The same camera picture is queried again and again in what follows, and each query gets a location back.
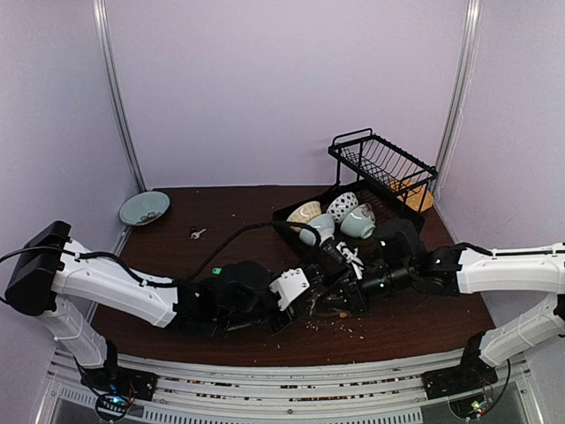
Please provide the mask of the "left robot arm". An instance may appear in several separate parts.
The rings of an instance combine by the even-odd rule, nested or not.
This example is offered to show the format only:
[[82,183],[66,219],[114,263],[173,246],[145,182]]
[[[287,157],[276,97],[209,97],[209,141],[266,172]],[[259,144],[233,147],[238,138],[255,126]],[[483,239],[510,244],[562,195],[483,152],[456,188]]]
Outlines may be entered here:
[[43,322],[108,392],[120,391],[127,374],[117,365],[115,345],[86,322],[72,297],[133,315],[156,328],[219,337],[263,323],[274,332],[284,329],[296,318],[292,302],[310,287],[302,269],[273,276],[252,261],[225,265],[199,283],[146,274],[112,253],[86,249],[71,238],[70,230],[68,223],[55,221],[7,255],[17,262],[4,301]]

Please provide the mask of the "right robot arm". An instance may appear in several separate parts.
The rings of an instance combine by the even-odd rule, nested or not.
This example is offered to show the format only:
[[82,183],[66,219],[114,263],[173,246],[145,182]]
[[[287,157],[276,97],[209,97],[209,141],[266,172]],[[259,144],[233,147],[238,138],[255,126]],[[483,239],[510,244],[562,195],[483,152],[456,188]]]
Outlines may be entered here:
[[543,292],[530,310],[500,327],[471,337],[453,383],[472,389],[485,376],[517,353],[564,334],[564,245],[530,249],[486,249],[470,243],[426,251],[413,223],[393,219],[370,232],[383,265],[367,267],[344,243],[330,237],[321,248],[347,271],[334,283],[344,295],[343,307],[362,309],[376,294],[407,287],[425,294],[459,295],[479,292]]

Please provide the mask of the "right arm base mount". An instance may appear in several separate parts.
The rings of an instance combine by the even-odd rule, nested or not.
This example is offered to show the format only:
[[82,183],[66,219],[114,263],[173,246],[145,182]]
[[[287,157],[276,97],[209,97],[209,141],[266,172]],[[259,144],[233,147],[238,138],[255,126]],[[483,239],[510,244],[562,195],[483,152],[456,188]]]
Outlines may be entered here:
[[495,368],[479,358],[480,342],[485,334],[482,331],[468,340],[458,365],[422,374],[423,386],[429,400],[483,389],[487,383],[498,382]]

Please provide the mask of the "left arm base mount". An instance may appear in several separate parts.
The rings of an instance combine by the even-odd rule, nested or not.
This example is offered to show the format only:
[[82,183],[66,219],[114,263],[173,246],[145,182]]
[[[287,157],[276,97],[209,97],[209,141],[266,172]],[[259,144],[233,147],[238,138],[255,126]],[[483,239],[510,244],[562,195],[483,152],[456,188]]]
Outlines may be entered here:
[[106,343],[107,357],[101,367],[84,368],[75,360],[80,382],[95,396],[94,411],[103,423],[115,423],[126,417],[136,400],[152,401],[158,377],[154,373],[121,367],[117,348]]

